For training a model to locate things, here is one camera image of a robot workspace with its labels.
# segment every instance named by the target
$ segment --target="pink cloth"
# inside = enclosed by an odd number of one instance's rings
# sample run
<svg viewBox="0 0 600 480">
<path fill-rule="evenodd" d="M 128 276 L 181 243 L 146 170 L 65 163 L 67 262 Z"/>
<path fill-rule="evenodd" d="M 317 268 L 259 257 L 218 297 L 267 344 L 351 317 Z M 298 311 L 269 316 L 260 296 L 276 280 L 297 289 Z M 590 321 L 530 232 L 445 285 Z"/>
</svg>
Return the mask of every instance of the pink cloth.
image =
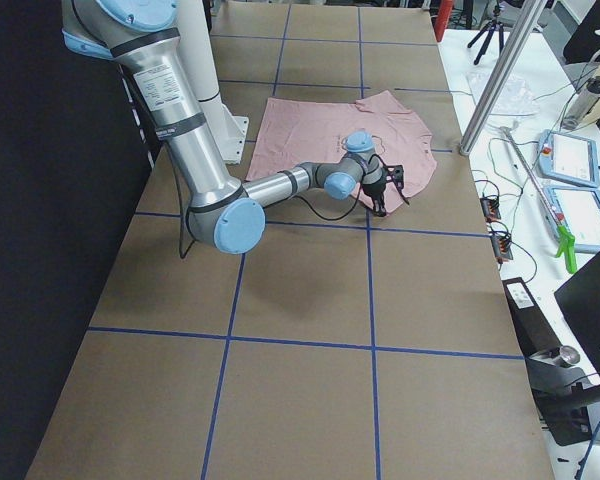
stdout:
<svg viewBox="0 0 600 480">
<path fill-rule="evenodd" d="M 374 136 L 376 152 L 387 165 L 402 164 L 405 196 L 413 197 L 427 186 L 437 166 L 431 154 L 431 132 L 413 110 L 403 107 L 388 91 L 354 104 L 269 98 L 247 180 L 302 162 L 337 163 L 345 153 L 345 138 L 356 130 Z M 372 206 L 364 194 L 360 200 Z M 402 204 L 395 186 L 387 184 L 387 212 Z"/>
</svg>

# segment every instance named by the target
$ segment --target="black tripod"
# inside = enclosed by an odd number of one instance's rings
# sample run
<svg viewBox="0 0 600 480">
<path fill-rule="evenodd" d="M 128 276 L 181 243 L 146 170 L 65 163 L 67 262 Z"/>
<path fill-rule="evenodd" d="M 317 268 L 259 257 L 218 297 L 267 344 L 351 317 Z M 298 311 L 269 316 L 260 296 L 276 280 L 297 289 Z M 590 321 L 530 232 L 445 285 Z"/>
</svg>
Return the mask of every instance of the black tripod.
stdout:
<svg viewBox="0 0 600 480">
<path fill-rule="evenodd" d="M 485 26 L 482 27 L 478 32 L 478 35 L 476 35 L 467 45 L 467 48 L 471 48 L 473 44 L 476 43 L 482 35 L 484 35 L 485 32 L 488 32 L 487 38 L 478 52 L 478 56 L 473 61 L 474 65 L 480 63 L 480 58 L 482 58 L 482 55 L 484 55 L 487 51 L 487 48 L 489 48 L 489 42 L 491 41 L 491 37 L 493 37 L 493 33 L 496 30 L 498 30 L 498 44 L 500 46 L 500 53 L 502 53 L 502 48 L 504 47 L 504 25 L 500 20 L 498 20 L 501 11 L 500 2 L 496 2 L 496 6 L 493 7 L 493 20 L 485 24 Z"/>
</svg>

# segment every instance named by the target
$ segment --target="red cylinder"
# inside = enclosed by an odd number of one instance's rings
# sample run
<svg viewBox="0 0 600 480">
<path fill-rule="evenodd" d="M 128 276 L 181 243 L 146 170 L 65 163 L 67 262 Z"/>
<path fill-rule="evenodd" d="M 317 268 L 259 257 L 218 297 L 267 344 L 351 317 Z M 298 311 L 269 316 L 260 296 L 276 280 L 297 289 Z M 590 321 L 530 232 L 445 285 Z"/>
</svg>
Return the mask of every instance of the red cylinder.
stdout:
<svg viewBox="0 0 600 480">
<path fill-rule="evenodd" d="M 449 23 L 452 9 L 453 0 L 442 0 L 440 9 L 438 10 L 438 16 L 436 17 L 436 24 L 433 27 L 433 31 L 436 34 L 436 41 L 438 42 L 442 41 L 442 36 Z"/>
</svg>

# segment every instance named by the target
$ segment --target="white plastic part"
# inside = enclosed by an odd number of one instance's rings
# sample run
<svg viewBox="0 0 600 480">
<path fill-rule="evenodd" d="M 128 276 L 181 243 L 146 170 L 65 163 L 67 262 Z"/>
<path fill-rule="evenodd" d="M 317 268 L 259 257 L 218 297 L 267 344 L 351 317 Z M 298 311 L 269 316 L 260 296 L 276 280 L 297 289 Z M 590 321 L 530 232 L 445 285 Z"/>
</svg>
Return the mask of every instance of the white plastic part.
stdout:
<svg viewBox="0 0 600 480">
<path fill-rule="evenodd" d="M 234 117 L 222 103 L 202 2 L 179 2 L 177 25 L 180 31 L 178 53 L 193 93 L 199 101 L 211 99 L 201 101 L 200 106 L 222 158 L 225 163 L 240 163 L 249 119 Z"/>
</svg>

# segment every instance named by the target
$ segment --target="green clamp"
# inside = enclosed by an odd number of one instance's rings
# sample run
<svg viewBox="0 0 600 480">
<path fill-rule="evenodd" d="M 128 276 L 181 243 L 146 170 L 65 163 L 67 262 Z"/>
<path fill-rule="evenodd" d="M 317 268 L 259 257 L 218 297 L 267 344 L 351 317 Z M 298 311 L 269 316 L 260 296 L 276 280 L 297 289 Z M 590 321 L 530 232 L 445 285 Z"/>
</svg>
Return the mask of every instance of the green clamp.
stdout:
<svg viewBox="0 0 600 480">
<path fill-rule="evenodd" d="M 558 235 L 560 236 L 560 246 L 558 247 L 556 258 L 564 253 L 564 263 L 567 267 L 567 272 L 576 273 L 578 271 L 575 252 L 576 237 L 564 225 L 558 225 Z"/>
</svg>

